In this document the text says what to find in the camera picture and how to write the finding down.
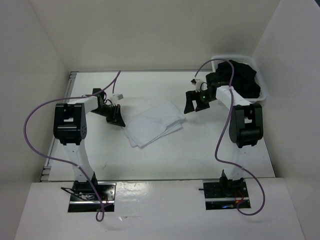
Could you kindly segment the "white skirt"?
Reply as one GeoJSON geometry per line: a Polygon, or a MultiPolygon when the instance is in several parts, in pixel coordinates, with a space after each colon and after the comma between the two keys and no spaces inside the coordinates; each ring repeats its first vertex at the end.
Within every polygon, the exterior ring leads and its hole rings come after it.
{"type": "Polygon", "coordinates": [[[125,122],[124,134],[132,148],[143,149],[157,139],[183,128],[185,116],[167,101],[139,113],[125,122]]]}

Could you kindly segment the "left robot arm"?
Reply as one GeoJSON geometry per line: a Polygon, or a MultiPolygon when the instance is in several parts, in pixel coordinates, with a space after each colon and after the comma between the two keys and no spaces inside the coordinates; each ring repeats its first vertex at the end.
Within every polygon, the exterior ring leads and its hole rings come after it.
{"type": "Polygon", "coordinates": [[[74,195],[82,194],[88,200],[93,200],[100,193],[96,174],[85,148],[88,133],[86,115],[93,113],[105,117],[108,124],[125,127],[121,105],[118,103],[122,98],[122,95],[114,95],[108,99],[105,91],[94,88],[90,96],[55,105],[53,135],[64,146],[72,165],[74,195]]]}

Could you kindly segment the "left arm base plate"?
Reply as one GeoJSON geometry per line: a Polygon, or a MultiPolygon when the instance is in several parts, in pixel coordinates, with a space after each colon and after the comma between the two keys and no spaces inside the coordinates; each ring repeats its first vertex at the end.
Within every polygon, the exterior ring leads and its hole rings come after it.
{"type": "MultiPolygon", "coordinates": [[[[105,181],[99,181],[96,186],[106,212],[113,212],[115,209],[116,186],[115,182],[105,181]]],[[[95,213],[101,208],[100,201],[89,183],[81,185],[75,182],[72,188],[66,188],[65,191],[70,194],[69,213],[95,213]]]]}

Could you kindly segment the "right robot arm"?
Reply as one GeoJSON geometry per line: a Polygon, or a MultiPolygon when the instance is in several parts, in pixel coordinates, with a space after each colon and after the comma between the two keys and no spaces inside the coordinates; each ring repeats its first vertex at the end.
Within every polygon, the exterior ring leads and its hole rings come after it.
{"type": "Polygon", "coordinates": [[[232,143],[241,149],[255,146],[262,139],[263,110],[258,103],[251,103],[233,88],[235,73],[210,73],[206,81],[193,78],[195,90],[185,93],[184,113],[199,112],[210,107],[210,102],[219,100],[229,109],[226,125],[232,143]]]}

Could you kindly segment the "white plastic laundry basket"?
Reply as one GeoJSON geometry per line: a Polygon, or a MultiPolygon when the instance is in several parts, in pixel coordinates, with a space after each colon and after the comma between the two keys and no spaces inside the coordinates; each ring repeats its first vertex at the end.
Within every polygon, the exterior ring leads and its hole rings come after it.
{"type": "Polygon", "coordinates": [[[264,101],[266,99],[267,90],[264,83],[264,79],[259,71],[256,61],[252,57],[246,56],[246,55],[237,55],[237,54],[218,54],[218,55],[213,55],[211,59],[221,59],[221,60],[215,60],[211,63],[213,72],[216,72],[216,69],[218,68],[218,64],[224,62],[225,60],[228,60],[228,61],[233,60],[238,63],[249,65],[253,70],[256,71],[254,81],[257,85],[260,86],[260,93],[259,93],[259,97],[246,98],[246,100],[252,103],[255,103],[255,102],[264,101]]]}

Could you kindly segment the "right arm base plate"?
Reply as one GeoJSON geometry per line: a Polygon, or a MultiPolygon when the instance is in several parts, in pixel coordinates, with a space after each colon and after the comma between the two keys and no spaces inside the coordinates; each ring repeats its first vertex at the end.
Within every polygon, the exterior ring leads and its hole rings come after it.
{"type": "Polygon", "coordinates": [[[243,182],[241,185],[235,184],[224,187],[218,181],[204,181],[203,187],[198,189],[204,193],[204,202],[206,210],[229,210],[250,209],[251,203],[247,185],[243,182]]]}

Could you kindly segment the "black skirt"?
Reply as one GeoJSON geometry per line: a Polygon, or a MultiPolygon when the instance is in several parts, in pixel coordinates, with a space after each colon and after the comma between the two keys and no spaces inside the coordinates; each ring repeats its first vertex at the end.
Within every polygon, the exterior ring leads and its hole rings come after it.
{"type": "MultiPolygon", "coordinates": [[[[261,87],[255,82],[257,72],[249,65],[229,60],[234,68],[231,85],[235,91],[245,99],[256,99],[260,96],[261,87]]],[[[216,69],[217,76],[223,82],[230,82],[232,68],[226,61],[219,63],[216,69]]]]}

